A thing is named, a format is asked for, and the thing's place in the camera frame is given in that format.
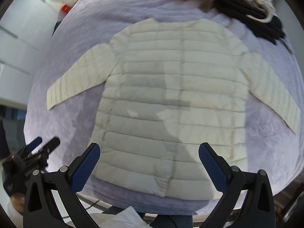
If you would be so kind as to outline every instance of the bed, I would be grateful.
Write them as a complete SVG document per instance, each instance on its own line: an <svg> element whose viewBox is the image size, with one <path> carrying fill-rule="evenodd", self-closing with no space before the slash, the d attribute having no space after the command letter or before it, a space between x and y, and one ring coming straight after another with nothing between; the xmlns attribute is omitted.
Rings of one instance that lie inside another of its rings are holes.
<svg viewBox="0 0 304 228"><path fill-rule="evenodd" d="M241 22L217 12L198 9L200 0L79 0L54 33L35 75L28 102L24 133L29 143L37 136L44 141L58 136L61 145L49 158L48 171L57 171L85 150L94 128L104 84L93 87L57 107L47 110L48 88L86 51L108 43L114 34L145 19L185 22L201 18L229 29L270 64L301 111L300 127L294 134L268 106L249 95L246 102L246 150L248 169L268 173L273 194L283 190L303 169L304 83L293 54L277 41L256 38ZM188 201L139 193L91 176L83 193L121 208L167 215L209 214L217 200ZM242 195L236 208L241 206Z"/></svg>

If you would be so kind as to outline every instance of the white cloth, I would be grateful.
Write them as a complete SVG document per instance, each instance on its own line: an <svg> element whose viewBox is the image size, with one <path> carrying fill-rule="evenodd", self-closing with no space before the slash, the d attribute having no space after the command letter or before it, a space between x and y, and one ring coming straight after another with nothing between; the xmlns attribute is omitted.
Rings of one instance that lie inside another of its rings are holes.
<svg viewBox="0 0 304 228"><path fill-rule="evenodd" d="M133 207L128 207L122 212L112 215L103 213L90 214L100 228L147 228L150 227L142 220ZM67 223L75 227L72 221Z"/></svg>
<svg viewBox="0 0 304 228"><path fill-rule="evenodd" d="M23 228L23 216L16 211L12 203L9 201L7 204L7 216L11 219L17 228Z"/></svg>
<svg viewBox="0 0 304 228"><path fill-rule="evenodd" d="M94 175L135 191L184 200L221 197L198 157L208 142L247 169L250 91L291 130L299 108L272 68L208 20L131 25L86 52L47 92L48 109L106 81L90 142Z"/></svg>

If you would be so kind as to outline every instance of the cable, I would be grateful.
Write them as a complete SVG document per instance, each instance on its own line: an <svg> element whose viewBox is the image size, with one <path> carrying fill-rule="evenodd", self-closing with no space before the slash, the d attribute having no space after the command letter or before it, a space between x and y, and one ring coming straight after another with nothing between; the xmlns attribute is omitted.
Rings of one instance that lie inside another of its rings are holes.
<svg viewBox="0 0 304 228"><path fill-rule="evenodd" d="M171 221L173 222L175 228L177 228L177 224L175 223L175 221L174 221L170 216L167 216L167 218L168 218L169 220L171 220Z"/></svg>
<svg viewBox="0 0 304 228"><path fill-rule="evenodd" d="M86 208L86 210L88 210L89 208L91 208L92 206L94 206L95 204L97 204L97 202L99 202L100 200L98 200L98 201L96 201L95 203L93 203L92 205L90 205L89 207L87 207Z"/></svg>

